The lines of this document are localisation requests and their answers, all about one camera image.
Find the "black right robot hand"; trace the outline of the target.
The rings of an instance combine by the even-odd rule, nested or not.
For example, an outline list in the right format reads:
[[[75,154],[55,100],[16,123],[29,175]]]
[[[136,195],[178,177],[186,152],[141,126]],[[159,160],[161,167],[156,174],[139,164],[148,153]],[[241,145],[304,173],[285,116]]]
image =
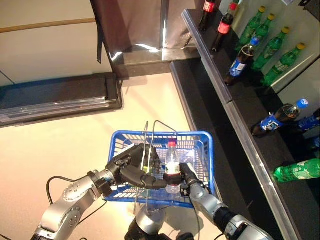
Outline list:
[[[165,190],[169,194],[181,194],[182,197],[188,196],[193,184],[200,184],[201,181],[194,172],[193,166],[189,163],[179,164],[180,172],[164,173],[163,179],[167,186]]]

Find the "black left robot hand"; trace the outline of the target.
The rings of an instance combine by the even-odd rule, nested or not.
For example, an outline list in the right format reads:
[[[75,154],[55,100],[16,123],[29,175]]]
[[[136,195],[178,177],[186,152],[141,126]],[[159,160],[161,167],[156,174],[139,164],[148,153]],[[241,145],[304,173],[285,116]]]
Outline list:
[[[144,149],[140,145],[122,150],[106,165],[116,185],[129,183],[143,189],[164,189],[167,182],[141,170]]]

